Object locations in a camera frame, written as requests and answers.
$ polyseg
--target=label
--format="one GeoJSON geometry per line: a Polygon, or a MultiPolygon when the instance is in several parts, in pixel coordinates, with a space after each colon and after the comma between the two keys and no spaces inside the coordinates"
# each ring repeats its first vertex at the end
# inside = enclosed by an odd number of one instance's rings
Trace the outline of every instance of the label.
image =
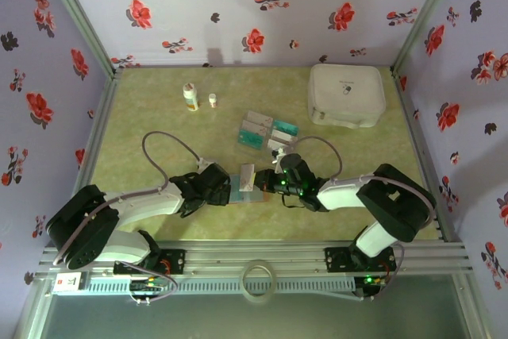
{"type": "Polygon", "coordinates": [[[298,126],[283,121],[274,121],[273,128],[283,133],[296,137],[298,135],[298,126]]]}
{"type": "Polygon", "coordinates": [[[199,108],[199,104],[194,102],[193,98],[185,98],[185,103],[187,104],[187,109],[189,110],[197,110],[199,108]]]}
{"type": "Polygon", "coordinates": [[[81,273],[58,273],[55,279],[53,292],[58,291],[77,291],[79,290],[79,281],[81,273]]]}
{"type": "Polygon", "coordinates": [[[263,146],[263,137],[241,129],[238,133],[238,143],[245,144],[246,146],[255,148],[256,150],[261,150],[261,146],[263,146]]]}

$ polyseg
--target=white box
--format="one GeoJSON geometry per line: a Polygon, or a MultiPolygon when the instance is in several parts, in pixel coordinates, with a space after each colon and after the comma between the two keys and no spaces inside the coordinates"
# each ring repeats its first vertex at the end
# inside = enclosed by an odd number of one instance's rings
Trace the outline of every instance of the white box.
{"type": "Polygon", "coordinates": [[[350,129],[374,126],[387,107],[375,67],[314,65],[309,80],[309,118],[317,125],[350,129]]]}

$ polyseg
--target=white label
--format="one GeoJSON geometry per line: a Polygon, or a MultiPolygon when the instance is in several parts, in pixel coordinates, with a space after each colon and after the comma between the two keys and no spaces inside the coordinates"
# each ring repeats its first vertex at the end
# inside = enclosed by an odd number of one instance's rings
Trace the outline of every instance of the white label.
{"type": "Polygon", "coordinates": [[[53,292],[59,291],[77,291],[79,290],[79,281],[81,273],[58,273],[55,279],[53,292]]]}

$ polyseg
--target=purple wall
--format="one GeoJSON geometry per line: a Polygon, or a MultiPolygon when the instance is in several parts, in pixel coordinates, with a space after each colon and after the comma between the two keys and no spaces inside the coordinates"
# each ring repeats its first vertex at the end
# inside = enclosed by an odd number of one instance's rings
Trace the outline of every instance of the purple wall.
{"type": "Polygon", "coordinates": [[[13,335],[27,285],[48,243],[45,222],[71,196],[79,150],[86,146],[93,123],[89,110],[98,105],[106,75],[60,0],[0,0],[0,4],[4,9],[0,338],[4,339],[13,335]]]}
{"type": "Polygon", "coordinates": [[[441,0],[399,70],[497,337],[508,333],[507,18],[506,0],[441,0]]]}

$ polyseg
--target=small bottle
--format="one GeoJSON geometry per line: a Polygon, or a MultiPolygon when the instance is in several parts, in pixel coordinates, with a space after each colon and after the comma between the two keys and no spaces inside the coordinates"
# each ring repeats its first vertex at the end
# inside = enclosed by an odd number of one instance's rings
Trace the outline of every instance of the small bottle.
{"type": "Polygon", "coordinates": [[[208,96],[208,102],[210,103],[210,106],[212,106],[212,109],[215,109],[217,107],[217,95],[214,93],[210,94],[208,96]]]}
{"type": "Polygon", "coordinates": [[[183,85],[183,97],[185,98],[188,110],[196,111],[199,109],[198,91],[193,83],[186,83],[183,85]]]}

